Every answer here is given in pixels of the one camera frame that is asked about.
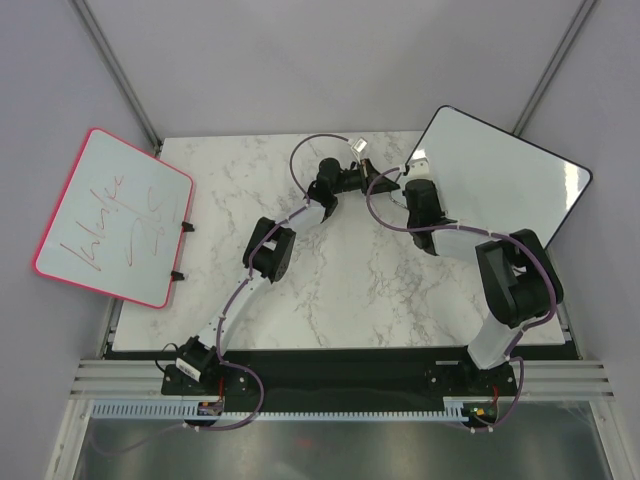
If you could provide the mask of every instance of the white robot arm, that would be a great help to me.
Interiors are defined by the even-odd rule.
[[[226,352],[238,322],[253,301],[286,272],[296,234],[329,218],[338,203],[336,194],[357,189],[367,195],[399,190],[409,210],[409,230],[444,225],[451,228],[455,220],[446,218],[440,208],[427,161],[413,161],[401,170],[403,175],[396,183],[381,177],[368,159],[354,163],[348,170],[342,169],[333,158],[323,160],[302,206],[279,221],[267,218],[258,221],[243,257],[245,268],[238,278],[239,288],[198,335],[179,349],[176,366],[196,381],[207,377],[217,353]],[[526,246],[530,250],[528,255],[509,241],[492,241],[486,235],[476,233],[461,234],[455,228],[411,235],[416,246],[428,254],[478,265],[491,310],[480,333],[467,349],[479,370],[492,369],[508,360],[506,355],[522,332],[550,310],[550,298],[537,271],[539,268],[529,261],[531,253],[551,278],[556,302],[562,300],[557,276],[535,233],[530,230],[502,236],[506,240],[512,237],[515,244]]]

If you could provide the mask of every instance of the white marble surface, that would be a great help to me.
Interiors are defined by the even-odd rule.
[[[380,170],[411,153],[420,132],[362,135]],[[300,201],[288,173],[291,149],[303,135],[167,139],[162,160],[196,184],[191,221],[173,299],[163,310],[125,302],[114,350],[158,350],[184,343],[231,294],[242,253],[261,216],[277,217]],[[317,163],[333,156],[348,165],[348,146],[316,139],[298,151],[303,185]],[[406,224],[407,211],[380,195],[383,218]],[[408,234],[378,225],[359,192],[340,197],[324,224],[296,239],[283,280],[249,311],[231,348],[349,348],[464,345],[488,308],[477,267],[419,251]],[[528,332],[522,343],[563,343],[557,319]]]

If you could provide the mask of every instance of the gray wall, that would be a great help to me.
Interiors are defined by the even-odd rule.
[[[525,137],[594,172],[552,247],[640,452],[640,2],[601,2]]]
[[[0,477],[42,478],[106,299],[30,269],[87,129],[148,148],[65,0],[0,13]]]
[[[88,0],[163,136],[512,128],[579,0]]]

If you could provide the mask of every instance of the purple cable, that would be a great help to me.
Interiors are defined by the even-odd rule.
[[[290,219],[292,219],[293,217],[295,217],[296,215],[299,215],[300,213],[304,212],[306,210],[306,206],[302,207],[298,210],[296,210],[295,212],[293,212],[291,215],[289,215],[288,218],[285,218],[284,220],[278,222],[265,236],[262,240],[260,240],[260,242],[258,243],[258,245],[256,246],[256,248],[254,248],[251,253],[249,254],[249,277],[252,278],[253,277],[253,258],[256,255],[256,252],[260,249],[260,247],[262,247],[266,242],[269,241],[269,239],[271,238],[271,236],[276,232],[276,230],[278,230],[278,228],[282,225],[284,225],[285,223],[288,223]],[[260,412],[260,409],[262,408],[262,404],[264,403],[264,384],[262,383],[262,380],[260,380],[260,377],[258,376],[258,374],[256,372],[254,372],[253,370],[251,370],[249,367],[246,367],[244,365],[239,365],[237,363],[231,363],[231,362],[227,362],[224,358],[222,358],[222,355],[220,354],[220,339],[221,339],[221,334],[222,334],[222,324],[224,323],[225,320],[225,316],[227,314],[227,312],[229,311],[229,309],[231,308],[231,305],[233,304],[233,302],[236,300],[236,298],[238,298],[238,295],[240,294],[240,292],[242,291],[242,289],[244,287],[247,286],[247,284],[249,283],[249,278],[245,278],[244,281],[238,285],[238,288],[236,288],[236,290],[231,294],[231,297],[229,297],[229,300],[227,300],[226,305],[224,306],[224,308],[222,309],[222,317],[220,317],[220,321],[218,322],[218,331],[216,333],[216,354],[218,355],[218,361],[220,362],[221,365],[225,366],[225,367],[230,367],[230,368],[235,368],[237,370],[241,370],[245,373],[248,373],[249,375],[251,375],[253,378],[255,378],[256,382],[258,382],[258,387],[260,388],[260,400],[258,401],[258,405],[256,406],[255,410],[246,418],[240,420],[239,422],[233,423],[231,425],[222,425],[219,427],[216,426],[212,426],[212,427],[200,427],[200,430],[205,430],[205,431],[210,431],[210,432],[224,432],[224,431],[228,431],[228,430],[235,430],[237,428],[241,428],[244,427],[245,425],[251,423],[253,421],[253,419],[256,417],[256,415],[258,415],[258,413]],[[163,428],[162,430],[156,432],[153,435],[150,435],[147,438],[144,438],[142,440],[140,440],[139,442],[134,443],[133,445],[130,445],[126,448],[123,448],[121,450],[113,450],[113,451],[108,451],[108,450],[104,450],[102,447],[100,447],[95,438],[93,437],[93,434],[89,434],[89,443],[91,444],[91,446],[94,448],[94,450],[96,452],[98,452],[100,455],[102,455],[103,457],[116,457],[119,455],[124,455],[125,453],[129,453],[132,450],[135,450],[138,447],[141,447],[142,445],[150,442],[151,440],[164,435],[165,433],[169,433],[172,432],[174,430],[178,430],[182,428],[182,423],[177,423],[174,425],[171,425],[169,427]]]
[[[296,186],[300,189],[300,191],[304,195],[305,201],[307,203],[309,203],[311,201],[311,199],[309,198],[309,194],[307,193],[307,191],[304,189],[304,187],[298,181],[298,178],[296,177],[296,174],[293,173],[293,157],[295,156],[296,152],[298,151],[298,149],[302,145],[307,143],[309,140],[313,140],[314,138],[320,138],[320,137],[337,138],[338,140],[344,140],[345,142],[349,143],[349,139],[348,138],[343,137],[341,135],[336,135],[335,133],[316,133],[315,135],[310,135],[307,138],[302,139],[300,141],[300,143],[298,143],[298,145],[296,145],[295,148],[291,151],[291,156],[289,157],[289,172],[291,172],[291,178],[293,178],[294,183],[296,184]]]
[[[466,225],[459,225],[459,224],[435,225],[431,227],[419,227],[419,228],[404,228],[404,227],[396,227],[395,225],[391,225],[385,222],[384,220],[382,220],[373,210],[373,206],[371,205],[371,192],[373,191],[373,187],[376,185],[376,183],[378,183],[379,179],[381,179],[382,177],[386,177],[390,173],[397,172],[399,170],[400,170],[400,167],[394,167],[387,170],[386,172],[381,173],[371,182],[371,185],[369,185],[369,188],[367,189],[367,195],[366,195],[367,208],[369,209],[369,213],[371,214],[371,216],[380,225],[390,230],[393,230],[394,232],[418,233],[418,232],[434,232],[436,230],[462,230],[464,232],[471,232],[479,235],[486,235],[490,238],[505,240],[515,245],[522,253],[524,253],[529,258],[529,260],[531,260],[531,263],[533,263],[533,266],[536,268],[536,270],[542,277],[542,280],[544,281],[544,284],[547,287],[547,293],[549,294],[549,303],[550,303],[549,312],[543,319],[536,320],[535,322],[525,325],[522,328],[521,332],[519,332],[516,335],[516,337],[511,341],[511,343],[505,350],[504,354],[505,356],[508,357],[511,351],[514,349],[514,347],[522,338],[522,335],[524,334],[524,332],[526,332],[532,327],[536,327],[538,325],[543,325],[547,323],[556,314],[556,311],[557,311],[556,292],[555,292],[555,289],[553,288],[553,284],[551,283],[551,279],[549,278],[549,274],[546,272],[546,270],[542,266],[542,263],[540,263],[540,260],[536,258],[536,256],[533,254],[533,252],[531,252],[531,250],[529,250],[522,242],[516,240],[515,238],[510,237],[509,235],[504,235],[502,233],[489,232],[488,230],[484,230],[481,228],[468,227]]]
[[[103,457],[117,457],[119,455],[124,455],[125,453],[129,453],[131,450],[135,450],[142,445],[149,443],[151,440],[155,440],[156,438],[173,432],[174,430],[178,430],[182,428],[182,423],[175,423],[169,427],[165,427],[162,430],[157,431],[153,435],[149,435],[146,438],[143,438],[139,442],[134,443],[133,445],[129,445],[128,447],[122,448],[120,450],[104,450],[98,443],[96,442],[95,437],[93,436],[93,431],[89,433],[89,444],[93,447],[93,449],[98,452]]]
[[[491,425],[491,427],[488,427],[488,426],[487,427],[474,427],[474,432],[479,432],[479,433],[488,432],[489,428],[494,429],[495,427],[499,427],[500,425],[502,425],[511,416],[511,414],[513,413],[513,411],[516,408],[516,405],[520,401],[520,396],[522,395],[522,386],[524,385],[524,360],[522,359],[522,357],[513,357],[509,361],[510,362],[518,362],[518,364],[520,366],[520,376],[519,376],[519,380],[518,380],[518,389],[516,390],[516,395],[513,397],[513,402],[511,402],[511,405],[509,405],[509,409],[506,411],[506,413],[501,418],[499,418],[496,423]],[[448,424],[447,423],[446,425],[449,426],[449,427],[460,428],[462,430],[467,430],[467,431],[469,430],[468,427],[460,427],[457,424]]]
[[[253,259],[256,256],[256,253],[258,252],[258,250],[260,250],[260,247],[262,247],[265,243],[267,243],[269,241],[269,239],[273,236],[273,234],[276,233],[278,228],[280,228],[285,223],[288,223],[290,219],[292,219],[296,215],[301,214],[306,209],[307,209],[307,207],[304,206],[304,207],[296,210],[295,212],[293,212],[291,215],[289,215],[288,218],[285,218],[284,220],[276,223],[273,226],[273,228],[271,230],[269,230],[269,232],[264,236],[264,238],[262,240],[260,240],[260,242],[258,242],[258,245],[256,245],[256,247],[249,254],[249,278],[253,278]],[[220,317],[220,320],[218,321],[218,330],[216,332],[216,354],[218,356],[218,361],[220,362],[220,365],[225,366],[225,367],[235,368],[236,370],[241,370],[241,371],[243,371],[245,373],[248,373],[249,375],[251,375],[256,380],[256,382],[258,382],[258,387],[260,388],[260,399],[258,400],[258,405],[253,410],[253,412],[251,412],[251,414],[249,416],[247,416],[246,418],[240,420],[239,422],[233,423],[231,425],[222,425],[222,426],[219,426],[219,427],[216,427],[216,426],[213,426],[213,427],[201,427],[201,430],[206,430],[206,431],[210,431],[210,432],[223,432],[223,431],[227,431],[227,430],[235,430],[237,428],[244,427],[245,425],[247,425],[247,424],[249,424],[249,423],[251,423],[253,421],[253,419],[256,417],[256,415],[258,415],[258,413],[260,412],[260,409],[262,408],[262,404],[264,403],[264,384],[262,383],[262,380],[260,380],[260,377],[258,376],[258,374],[256,372],[254,372],[253,370],[251,370],[249,367],[246,367],[244,365],[239,365],[237,363],[231,363],[231,362],[226,361],[224,358],[222,358],[222,354],[220,353],[220,340],[221,340],[221,337],[222,337],[222,325],[224,324],[224,320],[226,318],[227,312],[231,308],[231,305],[233,304],[235,299],[238,297],[238,295],[240,294],[242,289],[244,287],[246,287],[247,284],[249,283],[249,278],[245,278],[244,281],[240,285],[238,285],[238,288],[236,288],[235,292],[233,292],[233,294],[231,295],[231,297],[227,301],[227,304],[222,309],[222,316]]]

